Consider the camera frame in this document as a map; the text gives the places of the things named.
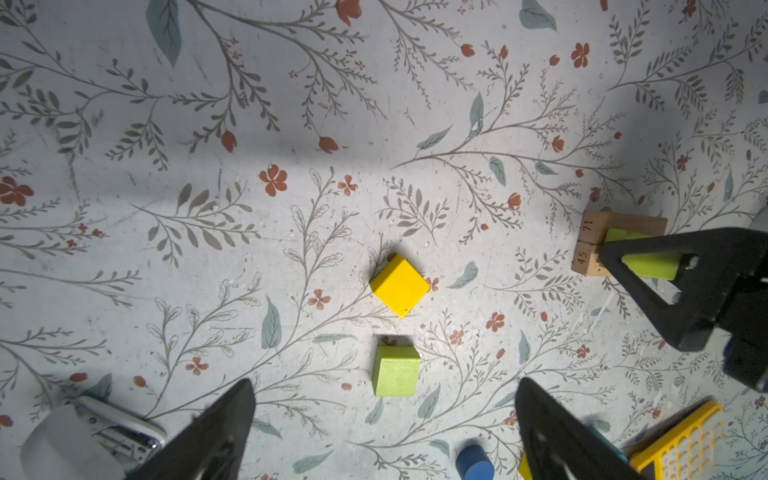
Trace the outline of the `green cube block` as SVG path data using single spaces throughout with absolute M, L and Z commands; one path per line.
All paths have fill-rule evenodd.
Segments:
M 421 357 L 414 346 L 378 346 L 372 374 L 379 398 L 412 397 L 417 388 Z

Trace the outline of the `long green block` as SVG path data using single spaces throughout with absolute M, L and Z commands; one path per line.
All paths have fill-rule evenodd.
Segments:
M 623 229 L 610 228 L 606 232 L 605 243 L 650 238 L 650 235 Z M 631 254 L 622 258 L 623 263 L 637 276 L 674 280 L 681 262 L 681 255 L 676 253 Z

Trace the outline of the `yellow cube block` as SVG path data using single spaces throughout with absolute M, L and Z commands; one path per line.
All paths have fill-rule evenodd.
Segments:
M 396 254 L 370 281 L 373 294 L 397 317 L 405 318 L 430 291 L 431 285 Z

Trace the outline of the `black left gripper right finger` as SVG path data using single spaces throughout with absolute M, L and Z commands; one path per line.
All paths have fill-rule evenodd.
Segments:
M 534 479 L 640 477 L 533 379 L 520 381 L 515 409 Z

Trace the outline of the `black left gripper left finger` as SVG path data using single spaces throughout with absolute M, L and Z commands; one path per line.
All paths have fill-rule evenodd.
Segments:
M 236 479 L 254 418 L 248 379 L 236 382 L 130 479 Z

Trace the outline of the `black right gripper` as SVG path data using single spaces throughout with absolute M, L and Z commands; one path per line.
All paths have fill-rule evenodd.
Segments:
M 677 301 L 659 296 L 622 261 L 631 254 L 681 255 L 672 284 Z M 610 242 L 600 262 L 640 307 L 661 337 L 681 352 L 701 351 L 716 328 L 731 334 L 724 373 L 767 392 L 767 234 L 746 228 Z

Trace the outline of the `natural wood block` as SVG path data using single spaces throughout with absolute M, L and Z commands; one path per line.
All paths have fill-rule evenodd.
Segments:
M 600 248 L 598 244 L 578 241 L 571 269 L 586 277 L 611 277 L 611 273 L 599 261 Z
M 622 214 L 608 211 L 585 211 L 582 216 L 578 240 L 599 245 L 605 241 L 611 228 L 660 236 L 665 233 L 668 220 L 662 217 Z

